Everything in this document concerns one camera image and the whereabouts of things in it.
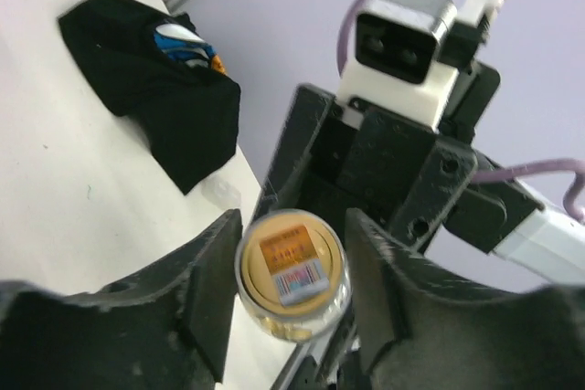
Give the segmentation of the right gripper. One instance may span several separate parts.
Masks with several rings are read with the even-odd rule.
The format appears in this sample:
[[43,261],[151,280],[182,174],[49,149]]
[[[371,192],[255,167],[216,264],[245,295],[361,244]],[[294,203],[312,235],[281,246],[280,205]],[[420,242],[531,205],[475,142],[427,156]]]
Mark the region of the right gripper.
[[332,93],[301,84],[252,219],[286,206],[308,164],[302,208],[336,230],[347,209],[359,208],[402,245],[421,252],[476,172],[475,125],[470,136],[459,138],[378,107],[354,111]]

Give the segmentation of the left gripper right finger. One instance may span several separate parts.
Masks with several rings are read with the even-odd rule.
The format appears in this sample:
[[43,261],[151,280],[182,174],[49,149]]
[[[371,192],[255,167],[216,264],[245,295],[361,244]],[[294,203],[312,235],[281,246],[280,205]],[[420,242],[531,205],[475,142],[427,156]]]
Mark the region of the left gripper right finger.
[[346,254],[376,389],[581,389],[584,290],[493,289],[429,261],[357,209]]

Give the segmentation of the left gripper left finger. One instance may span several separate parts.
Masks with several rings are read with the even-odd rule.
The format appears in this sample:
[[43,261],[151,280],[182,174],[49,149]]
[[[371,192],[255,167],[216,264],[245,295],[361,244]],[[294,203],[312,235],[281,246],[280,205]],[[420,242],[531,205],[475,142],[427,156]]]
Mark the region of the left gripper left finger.
[[211,389],[224,376],[239,210],[94,293],[1,285],[4,389]]

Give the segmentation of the clear pill bottle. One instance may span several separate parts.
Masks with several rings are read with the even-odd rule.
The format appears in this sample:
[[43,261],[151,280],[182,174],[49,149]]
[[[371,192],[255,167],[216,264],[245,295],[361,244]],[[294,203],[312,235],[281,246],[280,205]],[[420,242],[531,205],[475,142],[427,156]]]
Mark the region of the clear pill bottle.
[[341,240],[322,218],[300,209],[254,221],[238,244],[234,270],[247,313],[283,341],[304,343],[323,335],[351,303]]

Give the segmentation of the black garment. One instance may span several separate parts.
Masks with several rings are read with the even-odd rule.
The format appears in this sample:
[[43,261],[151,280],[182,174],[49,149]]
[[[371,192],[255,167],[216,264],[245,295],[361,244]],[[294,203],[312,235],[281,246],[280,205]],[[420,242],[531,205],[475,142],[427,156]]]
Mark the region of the black garment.
[[104,106],[134,120],[151,155],[183,194],[236,152],[240,86],[196,63],[157,28],[194,28],[136,0],[83,0],[58,18],[63,41]]

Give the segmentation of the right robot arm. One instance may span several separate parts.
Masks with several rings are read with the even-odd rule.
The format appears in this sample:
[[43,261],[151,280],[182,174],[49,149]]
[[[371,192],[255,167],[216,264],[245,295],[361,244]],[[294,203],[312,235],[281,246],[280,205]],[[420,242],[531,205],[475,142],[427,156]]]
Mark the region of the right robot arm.
[[439,228],[563,283],[584,280],[584,228],[522,185],[532,173],[584,167],[574,160],[504,169],[473,146],[474,129],[500,84],[474,62],[434,64],[414,85],[346,64],[337,93],[297,89],[255,216],[300,208],[334,230],[357,208],[424,252]]

